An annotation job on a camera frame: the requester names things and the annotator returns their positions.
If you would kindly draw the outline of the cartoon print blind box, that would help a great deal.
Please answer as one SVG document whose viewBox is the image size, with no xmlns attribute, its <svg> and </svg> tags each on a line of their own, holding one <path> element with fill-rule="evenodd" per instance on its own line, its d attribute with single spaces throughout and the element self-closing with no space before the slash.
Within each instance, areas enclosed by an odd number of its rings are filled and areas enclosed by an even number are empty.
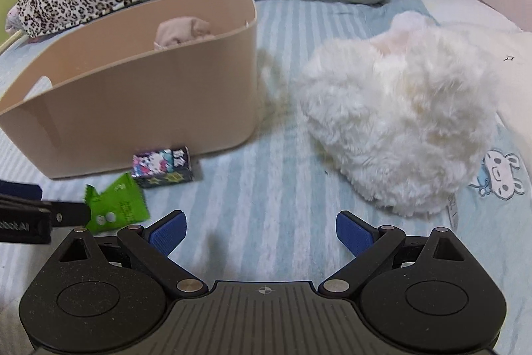
<svg viewBox="0 0 532 355">
<path fill-rule="evenodd" d="M 159 149 L 133 156 L 131 175 L 142 188 L 163 187 L 194 179 L 187 147 Z"/>
</svg>

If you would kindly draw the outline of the green snack packet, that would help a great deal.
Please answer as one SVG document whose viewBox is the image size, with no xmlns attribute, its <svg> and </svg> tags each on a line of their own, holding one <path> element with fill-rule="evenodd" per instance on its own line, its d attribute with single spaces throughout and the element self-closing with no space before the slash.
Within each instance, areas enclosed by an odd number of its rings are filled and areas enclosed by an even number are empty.
<svg viewBox="0 0 532 355">
<path fill-rule="evenodd" d="M 93 234 L 119 230 L 150 218 L 142 190 L 129 173 L 120 175 L 101 193 L 87 185 L 84 201 L 91 210 L 86 228 Z"/>
</svg>

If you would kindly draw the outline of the beige cloth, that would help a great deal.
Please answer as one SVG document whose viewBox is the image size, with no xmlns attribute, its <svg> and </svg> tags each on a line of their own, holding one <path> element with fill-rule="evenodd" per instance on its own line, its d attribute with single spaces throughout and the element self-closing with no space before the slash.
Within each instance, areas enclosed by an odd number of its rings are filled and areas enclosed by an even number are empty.
<svg viewBox="0 0 532 355">
<path fill-rule="evenodd" d="M 160 51 L 212 38 L 214 35 L 208 22 L 197 17 L 176 17 L 159 24 L 153 45 L 156 51 Z"/>
</svg>

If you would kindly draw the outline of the white pillow with bunny print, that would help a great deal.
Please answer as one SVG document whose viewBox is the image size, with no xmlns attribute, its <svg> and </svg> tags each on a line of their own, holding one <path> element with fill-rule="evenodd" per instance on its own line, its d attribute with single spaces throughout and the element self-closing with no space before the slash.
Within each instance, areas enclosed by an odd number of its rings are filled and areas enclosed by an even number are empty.
<svg viewBox="0 0 532 355">
<path fill-rule="evenodd" d="M 494 59 L 497 114 L 531 171 L 531 33 L 480 0 L 421 0 L 443 26 Z"/>
</svg>

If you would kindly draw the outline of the white fluffy plush toy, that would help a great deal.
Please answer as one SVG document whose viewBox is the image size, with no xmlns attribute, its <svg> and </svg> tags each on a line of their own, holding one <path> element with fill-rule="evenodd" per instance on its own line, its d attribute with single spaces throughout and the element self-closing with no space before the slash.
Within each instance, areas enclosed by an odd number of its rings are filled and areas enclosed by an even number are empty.
<svg viewBox="0 0 532 355">
<path fill-rule="evenodd" d="M 496 131 L 490 54 L 414 11 L 366 40 L 324 42 L 302 67 L 298 98 L 355 191 L 408 217 L 441 212 Z"/>
</svg>

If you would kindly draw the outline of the beige plastic storage basket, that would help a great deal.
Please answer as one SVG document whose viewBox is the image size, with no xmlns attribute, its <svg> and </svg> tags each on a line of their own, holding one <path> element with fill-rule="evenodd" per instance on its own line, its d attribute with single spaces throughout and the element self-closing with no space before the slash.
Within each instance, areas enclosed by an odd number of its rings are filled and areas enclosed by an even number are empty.
<svg viewBox="0 0 532 355">
<path fill-rule="evenodd" d="M 156 51 L 160 23 L 208 22 L 214 38 Z M 47 177 L 128 168 L 142 151 L 194 154 L 257 124 L 254 0 L 154 0 L 65 32 L 6 90 L 1 128 Z"/>
</svg>

